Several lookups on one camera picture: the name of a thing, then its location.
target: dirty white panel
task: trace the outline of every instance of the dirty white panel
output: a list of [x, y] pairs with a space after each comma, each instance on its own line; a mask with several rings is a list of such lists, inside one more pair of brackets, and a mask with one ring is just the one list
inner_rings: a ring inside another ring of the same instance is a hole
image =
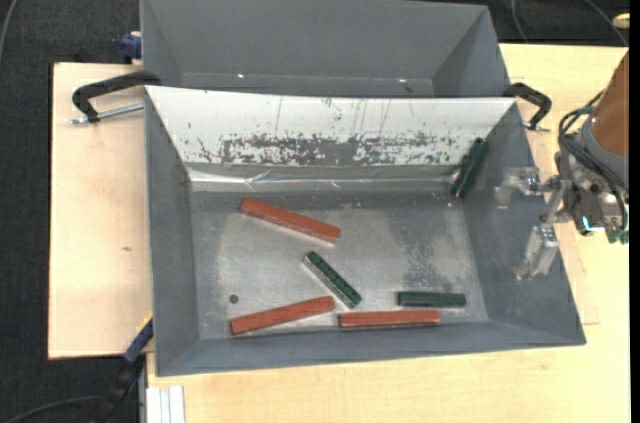
[[457, 165], [513, 103], [147, 91], [182, 161], [217, 165]]

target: stain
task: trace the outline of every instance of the stain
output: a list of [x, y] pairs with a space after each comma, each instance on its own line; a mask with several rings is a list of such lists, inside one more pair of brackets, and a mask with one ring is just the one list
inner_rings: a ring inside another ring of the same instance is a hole
[[281, 166], [350, 166], [371, 165], [440, 165], [448, 163], [451, 155], [444, 150], [457, 147], [453, 134], [444, 137], [422, 131], [399, 134], [395, 137], [304, 136], [276, 137], [267, 133], [220, 137], [216, 153], [207, 150], [200, 139], [200, 158], [212, 162], [245, 165]]
[[213, 155], [211, 151], [209, 151], [205, 147], [204, 142], [202, 142], [202, 139], [198, 138], [198, 142], [200, 143], [200, 153], [198, 153], [198, 156], [200, 158], [204, 158], [205, 160], [207, 160], [207, 162], [212, 163], [213, 159], [215, 158], [215, 155]]

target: black clamp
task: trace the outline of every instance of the black clamp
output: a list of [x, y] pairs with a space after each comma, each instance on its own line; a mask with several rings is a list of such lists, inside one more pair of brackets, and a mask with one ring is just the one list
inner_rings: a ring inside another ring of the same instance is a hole
[[79, 87], [73, 93], [71, 101], [73, 101], [73, 104], [78, 110], [87, 116], [90, 123], [96, 123], [100, 120], [100, 115], [97, 110], [93, 108], [89, 99], [131, 87], [137, 87], [138, 85], [162, 85], [162, 82], [160, 82], [160, 78], [153, 73], [136, 71]]
[[507, 88], [506, 91], [504, 91], [503, 96], [522, 98], [523, 100], [536, 105], [539, 110], [535, 113], [530, 121], [523, 121], [523, 124], [530, 130], [541, 131], [541, 129], [538, 128], [538, 123], [551, 110], [552, 103], [549, 96], [542, 94], [540, 91], [532, 89], [522, 82], [512, 84], [509, 88]]

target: brown object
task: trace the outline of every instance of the brown object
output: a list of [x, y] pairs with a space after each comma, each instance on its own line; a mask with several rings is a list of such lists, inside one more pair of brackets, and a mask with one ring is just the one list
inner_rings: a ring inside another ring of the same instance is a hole
[[298, 302], [289, 306], [269, 309], [261, 313], [234, 318], [230, 322], [231, 334], [237, 336], [245, 332], [257, 331], [266, 327], [272, 327], [281, 323], [293, 322], [309, 316], [328, 313], [335, 309], [333, 297], [320, 297], [317, 299]]
[[593, 138], [607, 151], [629, 155], [629, 52], [625, 54], [591, 118]]
[[437, 309], [361, 311], [338, 315], [338, 327], [341, 329], [416, 327], [438, 323], [440, 323], [440, 311]]
[[240, 211], [246, 215], [266, 220], [272, 224], [293, 229], [300, 233], [321, 238], [327, 242], [336, 243], [340, 237], [340, 228], [320, 222], [298, 213], [293, 213], [277, 206], [258, 201], [257, 199], [244, 198], [240, 205]]

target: metal bracket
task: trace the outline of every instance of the metal bracket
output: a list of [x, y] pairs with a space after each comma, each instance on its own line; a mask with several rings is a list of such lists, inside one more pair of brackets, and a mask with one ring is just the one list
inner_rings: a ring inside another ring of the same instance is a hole
[[523, 195], [538, 193], [540, 178], [537, 167], [512, 167], [505, 169], [502, 183], [495, 188], [494, 196], [500, 208], [506, 208], [511, 203], [511, 196], [517, 190]]
[[553, 222], [557, 220], [556, 216], [559, 214], [560, 204], [569, 182], [551, 178], [546, 185], [553, 186], [553, 192], [547, 207], [540, 215], [541, 222], [531, 230], [525, 250], [525, 259], [516, 271], [518, 279], [547, 275], [557, 252], [560, 250]]

